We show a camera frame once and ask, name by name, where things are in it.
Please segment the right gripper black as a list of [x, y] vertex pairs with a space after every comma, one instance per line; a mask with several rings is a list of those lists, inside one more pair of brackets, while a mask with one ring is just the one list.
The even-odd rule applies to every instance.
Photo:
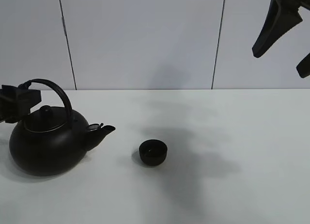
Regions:
[[[285, 33], [302, 22], [298, 9], [310, 10], [310, 0], [271, 0], [262, 30], [252, 47], [256, 58], [264, 55]], [[310, 75], [310, 53], [297, 65], [301, 78]]]

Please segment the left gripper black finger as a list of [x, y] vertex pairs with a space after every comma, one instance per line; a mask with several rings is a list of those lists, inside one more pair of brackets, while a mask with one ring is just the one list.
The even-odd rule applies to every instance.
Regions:
[[16, 123], [31, 113], [41, 102], [41, 91], [20, 86], [2, 85], [0, 88], [0, 121]]

